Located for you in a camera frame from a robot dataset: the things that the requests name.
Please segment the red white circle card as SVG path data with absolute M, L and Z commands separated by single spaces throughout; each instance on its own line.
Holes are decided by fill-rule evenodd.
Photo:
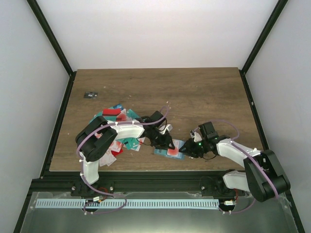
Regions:
M 168 149 L 167 155 L 173 158 L 181 158 L 182 153 L 179 152 L 179 149 L 183 146 L 183 144 L 183 141 L 173 139 L 174 149 Z

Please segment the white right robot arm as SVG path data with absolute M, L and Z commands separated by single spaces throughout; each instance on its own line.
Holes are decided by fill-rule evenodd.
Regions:
M 259 201 L 277 198 L 290 190 L 291 184 L 272 150 L 260 151 L 235 142 L 227 135 L 218 135 L 212 122 L 206 122 L 190 132 L 190 138 L 166 140 L 155 153 L 178 158 L 184 155 L 191 158 L 204 158 L 212 152 L 215 157 L 227 158 L 243 167 L 243 171 L 230 171 L 216 183 L 216 191 L 223 196 L 233 189 L 249 192 Z

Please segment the blue card holder wallet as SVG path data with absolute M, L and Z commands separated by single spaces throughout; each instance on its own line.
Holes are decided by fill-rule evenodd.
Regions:
M 185 155 L 181 153 L 179 149 L 185 144 L 185 141 L 173 139 L 173 144 L 175 146 L 175 149 L 155 149 L 154 153 L 167 158 L 183 160 L 185 158 Z

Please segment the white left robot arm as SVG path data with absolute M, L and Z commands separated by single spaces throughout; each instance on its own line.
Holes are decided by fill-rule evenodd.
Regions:
M 80 176 L 84 181 L 82 190 L 88 196 L 99 192 L 99 161 L 114 141 L 141 137 L 149 139 L 156 149 L 175 149 L 173 139 L 167 129 L 166 115 L 155 111 L 151 116 L 134 118 L 130 121 L 108 121 L 103 116 L 96 117 L 75 138 L 76 153 L 82 164 Z

